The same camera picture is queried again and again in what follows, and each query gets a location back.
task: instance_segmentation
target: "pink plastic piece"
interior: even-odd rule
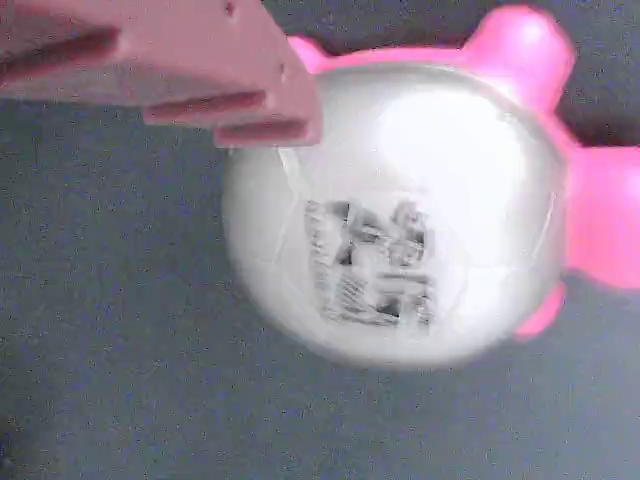
[[[314,82],[259,0],[0,4],[0,96],[145,108],[217,144],[312,144]]]
[[[555,116],[575,53],[549,15],[501,7],[461,49],[384,48],[329,57],[310,40],[289,42],[314,74],[376,62],[445,64],[476,74],[526,106],[568,162],[567,267],[612,287],[640,289],[640,149],[583,147]],[[530,338],[549,326],[564,290],[558,285],[516,336]]]

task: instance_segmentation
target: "pink toy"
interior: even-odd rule
[[[461,49],[385,48],[330,57],[308,39],[289,41],[313,74],[414,61],[462,68],[497,85],[534,113],[569,163],[567,268],[612,287],[640,288],[640,150],[583,147],[555,115],[575,52],[550,16],[522,6],[497,9]],[[564,293],[558,285],[517,338],[549,326]]]
[[[0,96],[139,106],[219,146],[320,138],[313,81],[258,0],[2,2]]]

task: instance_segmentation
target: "black and white image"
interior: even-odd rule
[[[380,326],[429,323],[434,238],[414,202],[382,215],[355,201],[310,201],[305,220],[324,316]]]

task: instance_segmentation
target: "pink handle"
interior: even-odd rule
[[[568,265],[640,288],[640,149],[584,148],[571,163]]]
[[[327,56],[312,41],[290,38],[311,73],[375,62],[419,61],[473,72],[526,105],[569,165],[567,266],[619,288],[640,288],[640,150],[584,148],[555,116],[575,60],[566,35],[547,14],[522,6],[494,10],[461,49],[385,48]],[[518,338],[552,323],[559,285]]]
[[[259,0],[4,1],[0,96],[141,106],[219,146],[321,133],[313,79]]]

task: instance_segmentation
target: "gray carpet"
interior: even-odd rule
[[[332,52],[460,43],[491,5],[265,2]],[[580,59],[561,113],[640,143],[640,5],[534,2]],[[633,479],[640,296],[569,279],[556,326],[455,371],[342,367],[233,281],[223,151],[135,111],[0,103],[0,435],[20,479]]]

